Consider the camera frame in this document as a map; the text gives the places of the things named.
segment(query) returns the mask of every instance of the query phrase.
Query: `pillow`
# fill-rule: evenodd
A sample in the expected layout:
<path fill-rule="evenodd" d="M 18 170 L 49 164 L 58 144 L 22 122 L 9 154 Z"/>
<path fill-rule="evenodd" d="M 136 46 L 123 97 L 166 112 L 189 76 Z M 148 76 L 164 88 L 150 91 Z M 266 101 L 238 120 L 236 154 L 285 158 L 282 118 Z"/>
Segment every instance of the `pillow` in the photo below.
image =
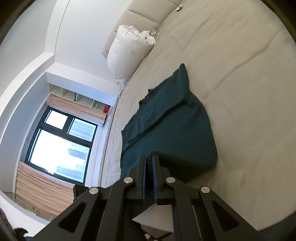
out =
<path fill-rule="evenodd" d="M 133 26 L 120 25 L 107 57 L 115 79 L 129 80 L 154 45 L 150 31 L 140 33 Z"/>

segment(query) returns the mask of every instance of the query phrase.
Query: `striped pillow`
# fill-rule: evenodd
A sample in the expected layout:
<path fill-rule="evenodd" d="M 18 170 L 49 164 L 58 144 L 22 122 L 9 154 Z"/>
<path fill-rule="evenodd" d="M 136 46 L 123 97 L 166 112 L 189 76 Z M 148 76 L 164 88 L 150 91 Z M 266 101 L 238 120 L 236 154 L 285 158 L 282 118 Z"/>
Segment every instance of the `striped pillow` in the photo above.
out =
<path fill-rule="evenodd" d="M 156 38 L 157 35 L 158 35 L 158 32 L 156 30 L 154 30 L 153 28 L 150 29 L 150 36 Z"/>

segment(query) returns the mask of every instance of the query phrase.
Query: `metal bolt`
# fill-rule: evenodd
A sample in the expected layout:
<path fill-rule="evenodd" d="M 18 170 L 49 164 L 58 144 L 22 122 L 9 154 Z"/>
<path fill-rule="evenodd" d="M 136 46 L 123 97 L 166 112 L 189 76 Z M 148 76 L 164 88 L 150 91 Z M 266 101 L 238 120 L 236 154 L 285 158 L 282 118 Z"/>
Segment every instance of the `metal bolt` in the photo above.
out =
<path fill-rule="evenodd" d="M 99 192 L 99 190 L 97 189 L 97 188 L 91 188 L 90 190 L 89 190 L 89 193 L 90 194 L 96 194 L 96 193 L 98 193 Z"/>
<path fill-rule="evenodd" d="M 131 182 L 133 182 L 133 178 L 132 177 L 126 177 L 123 181 L 125 183 L 131 183 Z"/>
<path fill-rule="evenodd" d="M 173 177 L 168 177 L 168 178 L 166 179 L 166 181 L 167 181 L 167 183 L 174 183 L 174 182 L 176 181 L 176 179 L 173 178 Z"/>
<path fill-rule="evenodd" d="M 211 191 L 211 189 L 206 186 L 202 187 L 200 190 L 202 191 L 202 193 L 209 193 Z"/>

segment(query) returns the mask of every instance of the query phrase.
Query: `white bedsheet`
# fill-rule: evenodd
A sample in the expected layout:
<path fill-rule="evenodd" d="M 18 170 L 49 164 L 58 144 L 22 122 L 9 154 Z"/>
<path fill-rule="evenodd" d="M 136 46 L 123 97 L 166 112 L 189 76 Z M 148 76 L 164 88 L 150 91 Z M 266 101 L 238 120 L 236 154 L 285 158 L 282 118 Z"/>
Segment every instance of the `white bedsheet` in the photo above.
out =
<path fill-rule="evenodd" d="M 209 115 L 219 156 L 216 168 L 189 185 L 209 186 L 262 229 L 296 209 L 296 45 L 260 0 L 181 4 L 184 8 L 162 24 L 155 47 L 122 93 L 102 186 L 120 177 L 121 130 L 139 100 L 185 63 L 190 89 Z M 155 217 L 145 219 L 149 226 L 161 224 Z"/>

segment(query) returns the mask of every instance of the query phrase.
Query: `teal blanket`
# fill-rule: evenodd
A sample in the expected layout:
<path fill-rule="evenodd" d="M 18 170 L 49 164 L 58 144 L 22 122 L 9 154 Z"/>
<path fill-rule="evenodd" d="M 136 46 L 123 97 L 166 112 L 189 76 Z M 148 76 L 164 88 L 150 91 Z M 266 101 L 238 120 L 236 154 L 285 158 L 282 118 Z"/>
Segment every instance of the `teal blanket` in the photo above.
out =
<path fill-rule="evenodd" d="M 159 86 L 148 90 L 139 102 L 139 110 L 123 129 L 122 141 L 121 178 L 138 166 L 140 155 L 158 154 L 161 166 L 183 182 L 216 164 L 210 120 L 189 90 L 184 64 Z"/>

